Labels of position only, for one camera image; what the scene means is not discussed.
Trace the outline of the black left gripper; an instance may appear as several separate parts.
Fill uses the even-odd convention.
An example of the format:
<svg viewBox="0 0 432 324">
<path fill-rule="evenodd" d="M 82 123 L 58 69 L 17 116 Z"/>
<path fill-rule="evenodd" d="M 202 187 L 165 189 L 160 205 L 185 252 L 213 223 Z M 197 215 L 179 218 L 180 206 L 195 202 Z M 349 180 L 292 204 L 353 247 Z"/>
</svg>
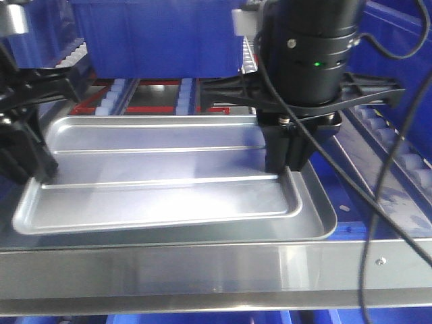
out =
<svg viewBox="0 0 432 324">
<path fill-rule="evenodd" d="M 25 184 L 34 178 L 48 182 L 58 163 L 41 132 L 36 107 L 54 101 L 81 99 L 81 73 L 75 67 L 1 70 L 1 175 Z"/>
</svg>

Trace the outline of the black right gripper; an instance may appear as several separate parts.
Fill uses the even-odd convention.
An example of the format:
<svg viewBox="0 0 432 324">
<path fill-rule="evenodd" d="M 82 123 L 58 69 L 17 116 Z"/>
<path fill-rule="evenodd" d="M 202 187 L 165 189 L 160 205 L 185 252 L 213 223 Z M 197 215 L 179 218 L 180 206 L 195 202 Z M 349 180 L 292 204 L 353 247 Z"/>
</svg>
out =
<svg viewBox="0 0 432 324">
<path fill-rule="evenodd" d="M 215 103 L 258 109 L 270 108 L 269 92 L 260 74 L 239 74 L 229 78 L 202 79 L 199 91 L 201 111 L 207 111 Z M 337 109 L 359 105 L 396 107 L 404 92 L 405 88 L 396 79 L 346 72 L 340 83 Z M 282 117 L 278 113 L 257 112 L 258 125 L 265 139 L 265 171 L 267 173 L 281 173 L 285 168 L 301 171 L 316 151 L 313 144 L 295 124 L 281 124 Z M 320 145 L 336 135 L 341 124 L 342 117 L 338 112 L 303 122 L 310 135 Z"/>
</svg>

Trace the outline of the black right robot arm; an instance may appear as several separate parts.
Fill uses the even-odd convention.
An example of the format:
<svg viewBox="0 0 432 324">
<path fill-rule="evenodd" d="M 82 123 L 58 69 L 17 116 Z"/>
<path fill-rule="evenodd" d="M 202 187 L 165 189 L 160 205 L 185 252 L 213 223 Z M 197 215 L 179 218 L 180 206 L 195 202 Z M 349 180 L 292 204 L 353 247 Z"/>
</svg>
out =
<svg viewBox="0 0 432 324">
<path fill-rule="evenodd" d="M 255 72 L 203 80 L 200 106 L 215 103 L 256 110 L 265 139 L 265 170 L 299 171 L 314 152 L 295 124 L 324 143 L 337 134 L 341 111 L 359 105 L 396 106 L 403 88 L 393 79 L 346 70 L 364 1 L 266 1 Z"/>
</svg>

